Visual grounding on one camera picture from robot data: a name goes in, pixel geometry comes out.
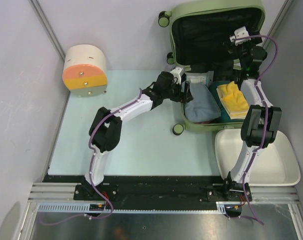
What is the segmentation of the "grey blue cloth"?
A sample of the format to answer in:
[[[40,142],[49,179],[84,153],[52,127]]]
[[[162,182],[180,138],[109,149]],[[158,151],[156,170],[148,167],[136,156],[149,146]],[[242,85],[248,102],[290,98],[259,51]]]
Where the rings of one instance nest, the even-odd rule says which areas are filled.
[[[192,123],[205,123],[221,116],[221,110],[213,95],[204,83],[191,83],[189,85],[193,100],[184,107],[184,116]]]

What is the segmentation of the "green hard shell suitcase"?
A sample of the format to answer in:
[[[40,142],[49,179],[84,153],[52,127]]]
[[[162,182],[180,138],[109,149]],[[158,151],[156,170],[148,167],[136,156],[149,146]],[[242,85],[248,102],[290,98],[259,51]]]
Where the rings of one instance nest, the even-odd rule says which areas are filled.
[[[171,52],[167,54],[167,63],[183,67],[185,73],[212,73],[212,83],[237,80],[241,65],[239,59],[229,59],[230,37],[236,29],[245,26],[250,37],[246,42],[261,47],[264,20],[265,10],[259,0],[198,0],[158,15],[158,24],[170,29]],[[243,122],[219,123],[217,118],[193,123],[185,117],[184,105],[183,123],[172,129],[177,136],[184,130],[213,132],[239,129],[243,125]]]

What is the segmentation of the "yellow cloth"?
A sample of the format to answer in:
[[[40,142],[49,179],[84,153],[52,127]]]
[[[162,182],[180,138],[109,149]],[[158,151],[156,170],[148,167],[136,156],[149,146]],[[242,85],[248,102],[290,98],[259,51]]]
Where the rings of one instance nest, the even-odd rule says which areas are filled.
[[[216,92],[220,103],[231,120],[245,119],[249,110],[249,105],[234,81],[219,85],[216,88]]]

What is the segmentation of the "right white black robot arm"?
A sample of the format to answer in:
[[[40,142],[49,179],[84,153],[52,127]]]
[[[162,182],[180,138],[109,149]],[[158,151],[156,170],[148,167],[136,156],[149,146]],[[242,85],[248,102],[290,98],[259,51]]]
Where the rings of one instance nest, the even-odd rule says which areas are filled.
[[[282,110],[268,101],[261,87],[259,68],[267,52],[249,42],[239,44],[235,49],[241,67],[235,84],[244,95],[249,110],[240,131],[243,141],[240,154],[222,188],[222,195],[228,201],[250,193],[248,182],[254,162],[275,141],[282,115]]]

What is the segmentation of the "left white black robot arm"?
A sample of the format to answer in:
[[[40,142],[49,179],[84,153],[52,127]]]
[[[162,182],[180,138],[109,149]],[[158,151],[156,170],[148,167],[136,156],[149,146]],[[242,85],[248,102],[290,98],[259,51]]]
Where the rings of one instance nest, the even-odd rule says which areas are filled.
[[[145,89],[140,89],[137,97],[121,106],[98,109],[88,132],[88,148],[92,150],[92,157],[85,175],[88,184],[84,193],[87,197],[96,200],[104,196],[99,184],[104,180],[109,154],[120,142],[123,124],[152,111],[164,100],[182,104],[193,100],[184,68],[175,67],[170,72],[161,72],[156,81]]]

